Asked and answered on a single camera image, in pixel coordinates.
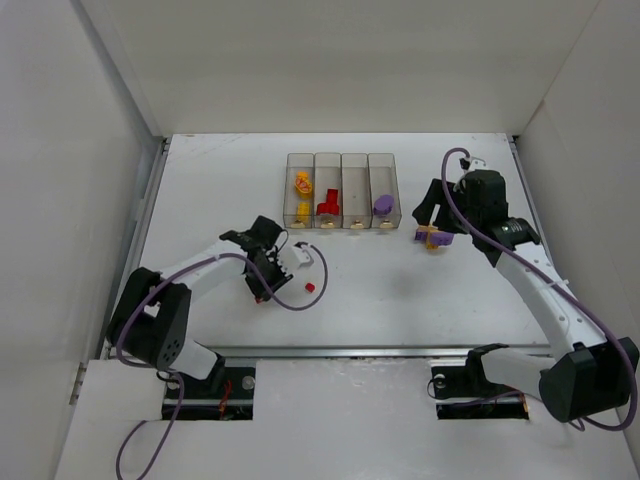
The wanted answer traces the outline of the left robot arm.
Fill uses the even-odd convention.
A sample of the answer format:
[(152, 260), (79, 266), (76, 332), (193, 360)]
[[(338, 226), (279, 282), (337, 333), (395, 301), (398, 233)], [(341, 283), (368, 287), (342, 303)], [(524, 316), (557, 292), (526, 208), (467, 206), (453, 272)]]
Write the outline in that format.
[(285, 230), (259, 216), (245, 231), (230, 230), (203, 252), (163, 272), (140, 267), (124, 287), (107, 328), (108, 342), (156, 371), (177, 373), (203, 396), (222, 388), (225, 359), (187, 337), (191, 304), (222, 283), (242, 278), (256, 302), (292, 279), (279, 259)]

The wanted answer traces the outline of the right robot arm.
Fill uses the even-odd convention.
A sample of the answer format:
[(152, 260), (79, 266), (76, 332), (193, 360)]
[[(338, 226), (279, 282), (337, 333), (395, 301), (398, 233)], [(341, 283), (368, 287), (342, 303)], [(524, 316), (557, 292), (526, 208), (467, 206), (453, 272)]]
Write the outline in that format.
[(498, 172), (468, 171), (458, 183), (433, 180), (412, 216), (421, 226), (470, 235), (519, 294), (551, 348), (549, 361), (503, 344), (477, 348), (468, 355), (476, 382), (532, 396), (563, 423), (623, 405), (635, 416), (638, 347), (628, 337), (615, 338), (573, 296), (535, 229), (510, 216), (506, 182)]

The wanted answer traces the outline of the large red lego assembly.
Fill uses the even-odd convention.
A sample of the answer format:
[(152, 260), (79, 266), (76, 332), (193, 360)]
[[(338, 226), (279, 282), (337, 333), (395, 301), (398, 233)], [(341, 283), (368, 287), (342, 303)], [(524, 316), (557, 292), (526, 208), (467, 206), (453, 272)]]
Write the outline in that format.
[(336, 216), (340, 214), (339, 190), (328, 189), (324, 202), (320, 202), (316, 206), (316, 214)]

